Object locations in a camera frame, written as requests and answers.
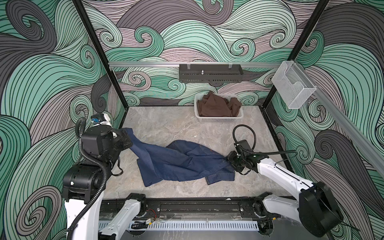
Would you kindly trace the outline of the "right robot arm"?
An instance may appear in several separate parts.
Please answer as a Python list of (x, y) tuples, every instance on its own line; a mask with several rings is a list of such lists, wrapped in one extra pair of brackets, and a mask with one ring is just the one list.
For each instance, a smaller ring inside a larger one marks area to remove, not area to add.
[(285, 217), (299, 222), (313, 236), (330, 237), (331, 230), (340, 225), (343, 214), (332, 190), (323, 182), (314, 183), (282, 168), (271, 159), (272, 152), (255, 152), (246, 140), (237, 140), (232, 132), (235, 150), (226, 160), (234, 170), (245, 176), (251, 171), (261, 174), (291, 194), (279, 197), (265, 192), (255, 197), (253, 209), (258, 220), (259, 233), (269, 236), (273, 221)]

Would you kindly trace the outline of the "blue denim trousers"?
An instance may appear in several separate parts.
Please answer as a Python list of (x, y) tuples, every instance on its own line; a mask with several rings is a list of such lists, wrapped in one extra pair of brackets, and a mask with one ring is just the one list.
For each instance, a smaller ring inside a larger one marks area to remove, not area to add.
[(208, 185), (233, 182), (235, 170), (226, 158), (197, 143), (175, 140), (166, 147), (141, 142), (131, 128), (122, 129), (131, 139), (131, 151), (145, 187), (161, 181), (187, 182), (206, 179)]

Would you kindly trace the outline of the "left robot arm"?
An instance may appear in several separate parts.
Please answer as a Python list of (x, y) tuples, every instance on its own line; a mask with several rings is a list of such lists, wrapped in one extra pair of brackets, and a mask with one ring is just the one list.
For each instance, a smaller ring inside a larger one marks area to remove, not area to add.
[(147, 213), (147, 199), (144, 194), (130, 194), (110, 223), (98, 230), (107, 181), (114, 166), (120, 165), (120, 153), (133, 143), (125, 132), (112, 127), (108, 115), (95, 114), (91, 121), (89, 128), (84, 117), (76, 123), (80, 157), (63, 178), (67, 239), (119, 240), (136, 217)]

